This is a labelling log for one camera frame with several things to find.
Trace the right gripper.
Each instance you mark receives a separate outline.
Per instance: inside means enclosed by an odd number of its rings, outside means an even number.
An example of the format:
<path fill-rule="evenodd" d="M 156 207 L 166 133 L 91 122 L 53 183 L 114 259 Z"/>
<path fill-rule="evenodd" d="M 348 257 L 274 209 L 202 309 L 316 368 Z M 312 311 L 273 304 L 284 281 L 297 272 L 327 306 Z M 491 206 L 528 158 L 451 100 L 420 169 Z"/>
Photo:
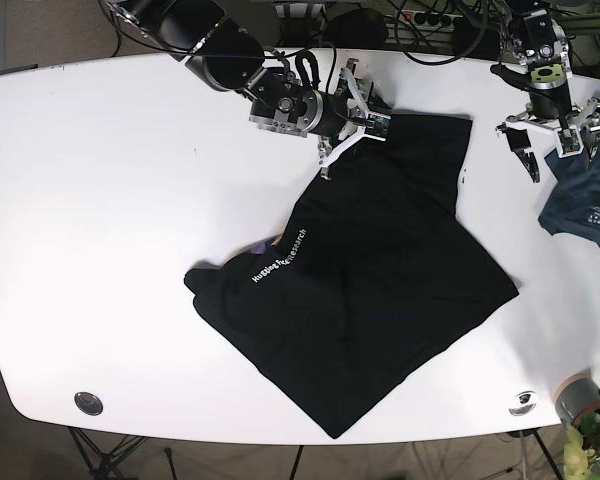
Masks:
<path fill-rule="evenodd" d="M 365 139 L 364 125 L 370 111 L 380 113 L 374 82 L 356 74 L 359 60 L 350 57 L 341 68 L 333 93 L 313 91 L 316 106 L 313 134 L 319 137 L 319 175 L 330 180 L 330 167 L 349 148 Z"/>

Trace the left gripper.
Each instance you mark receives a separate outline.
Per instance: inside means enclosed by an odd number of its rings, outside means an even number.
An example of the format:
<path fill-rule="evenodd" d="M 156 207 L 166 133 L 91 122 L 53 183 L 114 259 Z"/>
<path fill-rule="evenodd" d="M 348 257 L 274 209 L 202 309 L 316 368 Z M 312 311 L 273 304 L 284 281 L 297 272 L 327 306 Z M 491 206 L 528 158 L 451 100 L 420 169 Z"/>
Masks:
<path fill-rule="evenodd" d="M 584 105 L 571 102 L 568 88 L 558 92 L 530 90 L 530 102 L 517 115 L 508 116 L 496 127 L 507 138 L 510 150 L 520 160 L 533 183 L 540 182 L 538 163 L 531 149 L 529 133 L 547 136 L 558 148 L 557 132 L 576 127 L 584 142 L 584 169 L 588 170 L 600 144 L 600 100 L 591 97 Z"/>

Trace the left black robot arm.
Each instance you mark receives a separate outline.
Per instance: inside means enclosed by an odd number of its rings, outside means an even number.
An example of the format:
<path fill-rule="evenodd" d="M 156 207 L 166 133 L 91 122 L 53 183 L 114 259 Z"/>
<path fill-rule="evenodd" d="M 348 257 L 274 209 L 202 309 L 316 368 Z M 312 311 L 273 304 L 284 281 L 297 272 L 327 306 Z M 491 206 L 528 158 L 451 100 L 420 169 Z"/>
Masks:
<path fill-rule="evenodd" d="M 500 37 L 500 52 L 510 52 L 525 68 L 517 72 L 497 61 L 490 72 L 507 85 L 529 95 L 525 110 L 510 115 L 496 127 L 535 183 L 539 166 L 529 139 L 531 131 L 551 138 L 560 158 L 585 153 L 590 159 L 600 144 L 600 99 L 592 97 L 583 105 L 571 98 L 569 79 L 573 76 L 571 46 L 563 27 L 551 16 L 551 1 L 483 1 L 475 12 L 463 1 L 451 5 L 464 18 L 479 25 L 479 31 L 464 51 L 445 60 L 427 61 L 415 57 L 394 34 L 399 50 L 412 62 L 428 67 L 449 65 L 473 53 L 489 29 Z"/>

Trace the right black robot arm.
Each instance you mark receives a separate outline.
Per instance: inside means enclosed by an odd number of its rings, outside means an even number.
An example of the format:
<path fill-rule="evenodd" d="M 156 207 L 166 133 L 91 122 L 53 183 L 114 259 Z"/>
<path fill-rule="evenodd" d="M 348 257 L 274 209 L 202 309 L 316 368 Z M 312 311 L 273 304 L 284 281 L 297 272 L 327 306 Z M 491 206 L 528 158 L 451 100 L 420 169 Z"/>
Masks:
<path fill-rule="evenodd" d="M 384 141 L 391 114 L 373 83 L 356 76 L 357 61 L 331 67 L 320 79 L 308 48 L 285 54 L 265 49 L 214 1 L 101 1 L 117 34 L 128 24 L 133 42 L 182 62 L 215 91 L 233 91 L 251 103 L 249 119 L 278 134 L 318 137 L 322 178 L 362 139 Z"/>

